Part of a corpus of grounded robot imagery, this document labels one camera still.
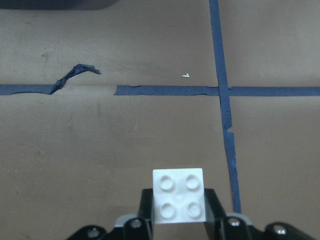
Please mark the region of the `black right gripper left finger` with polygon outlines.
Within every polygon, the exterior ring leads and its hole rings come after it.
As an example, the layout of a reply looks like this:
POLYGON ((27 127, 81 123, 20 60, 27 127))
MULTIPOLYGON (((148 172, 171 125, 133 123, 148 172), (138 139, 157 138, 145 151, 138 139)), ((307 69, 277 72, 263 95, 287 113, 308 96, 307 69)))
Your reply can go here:
POLYGON ((152 240, 154 216, 154 194, 152 188, 143 189, 137 213, 137 239, 152 240))

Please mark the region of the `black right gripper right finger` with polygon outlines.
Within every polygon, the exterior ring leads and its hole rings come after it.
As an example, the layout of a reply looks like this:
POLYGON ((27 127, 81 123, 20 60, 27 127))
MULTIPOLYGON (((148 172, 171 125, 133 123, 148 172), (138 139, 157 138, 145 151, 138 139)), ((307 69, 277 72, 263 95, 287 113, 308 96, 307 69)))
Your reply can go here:
POLYGON ((226 212, 214 189, 204 189, 205 222, 204 227, 209 240, 220 240, 221 221, 226 212))

